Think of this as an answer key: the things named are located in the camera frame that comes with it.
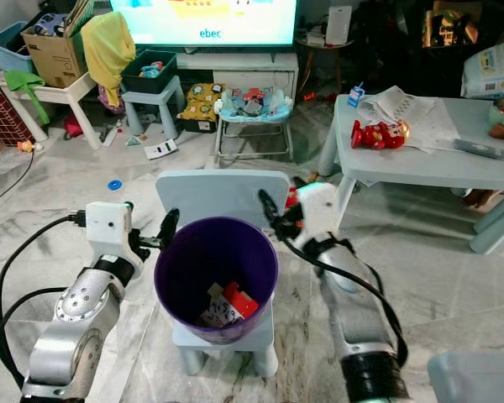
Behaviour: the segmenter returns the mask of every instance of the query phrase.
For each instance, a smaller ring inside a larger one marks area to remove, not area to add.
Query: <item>cardboard box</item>
[[[87,71],[80,31],[70,38],[34,35],[33,27],[23,31],[24,43],[38,75],[49,86],[66,88]]]

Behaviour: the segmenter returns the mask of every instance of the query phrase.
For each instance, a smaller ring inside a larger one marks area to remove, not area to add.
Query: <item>white plastic table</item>
[[[53,86],[36,86],[33,88],[35,96],[41,102],[63,103],[69,105],[75,114],[76,120],[81,125],[82,132],[93,149],[101,148],[101,140],[98,133],[93,130],[93,126],[88,120],[86,114],[79,105],[79,101],[94,87],[97,83],[92,80],[89,73],[84,74],[78,80],[73,82],[67,88],[54,88]],[[15,110],[29,131],[34,136],[36,141],[44,141],[48,138],[47,134],[32,118],[32,115],[26,110],[24,105],[19,100],[29,100],[30,97],[24,90],[15,92],[8,90],[8,84],[4,80],[0,80],[0,88],[8,97]]]
[[[504,161],[444,150],[426,154],[410,147],[352,149],[351,131],[358,114],[356,108],[347,105],[347,99],[347,95],[340,95],[336,100],[333,123],[318,163],[319,175],[330,175],[338,153],[344,173],[334,203],[338,227],[358,180],[504,191]],[[445,98],[444,103],[462,139],[504,149],[504,140],[487,134],[491,102]],[[490,253],[504,239],[504,201],[475,225],[475,231],[479,234],[470,247],[480,254]]]

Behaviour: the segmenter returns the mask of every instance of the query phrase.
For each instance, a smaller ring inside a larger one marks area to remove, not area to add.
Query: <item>blue storage bin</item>
[[[32,56],[23,56],[7,48],[8,41],[22,31],[26,24],[26,21],[18,21],[10,27],[5,28],[5,30],[0,31],[0,68],[4,71],[22,70],[37,73]]]

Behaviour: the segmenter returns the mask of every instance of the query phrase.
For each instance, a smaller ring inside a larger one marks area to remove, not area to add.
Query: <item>remote control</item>
[[[494,160],[504,161],[504,149],[496,149],[483,144],[473,143],[467,140],[455,139],[454,148],[466,151],[467,153],[481,155]]]

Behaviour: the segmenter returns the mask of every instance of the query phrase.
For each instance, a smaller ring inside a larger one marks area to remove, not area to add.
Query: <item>red figurine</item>
[[[351,133],[351,147],[358,148],[363,144],[370,149],[399,149],[409,138],[409,126],[399,120],[387,125],[384,122],[360,127],[358,120],[354,121]]]

